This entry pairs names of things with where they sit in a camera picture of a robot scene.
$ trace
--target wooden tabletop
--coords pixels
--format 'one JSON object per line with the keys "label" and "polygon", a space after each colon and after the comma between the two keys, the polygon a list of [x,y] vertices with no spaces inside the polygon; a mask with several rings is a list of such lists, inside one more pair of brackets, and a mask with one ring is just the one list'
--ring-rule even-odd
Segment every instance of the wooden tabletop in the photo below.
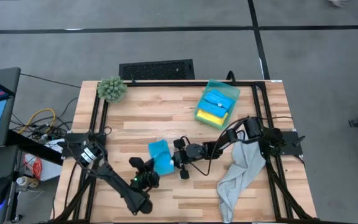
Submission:
{"label": "wooden tabletop", "polygon": [[[88,131],[96,94],[96,81],[83,82],[78,99],[73,131]],[[266,81],[272,116],[291,116],[282,82]],[[238,87],[240,97],[234,108],[231,120],[255,116],[252,90],[248,86]],[[173,140],[188,136],[191,142],[215,141],[220,130],[194,119],[194,110],[204,87],[129,87],[124,100],[109,104],[106,126],[112,128],[107,137],[106,149],[109,162],[114,170],[127,182],[134,178],[135,169],[128,163],[130,157],[150,159],[148,143],[166,139],[173,153]],[[262,111],[262,95],[259,93]],[[103,101],[99,104],[96,128],[101,118]],[[281,129],[293,129],[288,118],[274,120]],[[310,194],[308,179],[303,164],[293,156],[282,156],[283,168],[289,191],[298,203],[311,216],[316,216]],[[232,164],[231,147],[223,155],[212,161],[211,173],[203,176],[192,166],[187,166],[190,178],[181,180],[179,170],[162,176],[160,187],[149,192],[153,203],[151,214],[138,213],[133,216],[119,194],[105,181],[96,184],[91,222],[221,222],[218,207],[217,183],[223,178]],[[63,210],[68,179],[74,165],[73,159],[63,163],[63,169],[55,198],[57,215]],[[206,172],[208,161],[197,161],[196,165]],[[74,196],[80,178],[80,169],[75,171],[70,187],[69,199]],[[282,195],[278,197],[282,216],[285,216]],[[81,203],[80,218],[85,215],[87,192]],[[275,221],[270,196],[267,172],[263,168],[252,183],[240,194],[235,212],[235,222]]]}

